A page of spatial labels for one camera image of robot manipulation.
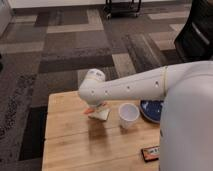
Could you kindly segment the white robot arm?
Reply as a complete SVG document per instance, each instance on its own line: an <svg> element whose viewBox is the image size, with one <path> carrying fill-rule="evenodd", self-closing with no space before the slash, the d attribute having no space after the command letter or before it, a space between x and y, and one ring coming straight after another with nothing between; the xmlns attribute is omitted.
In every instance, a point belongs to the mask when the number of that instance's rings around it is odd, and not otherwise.
<svg viewBox="0 0 213 171"><path fill-rule="evenodd" d="M107 81L87 72L78 94L108 100L161 100L159 171L213 171L213 61L162 66Z"/></svg>

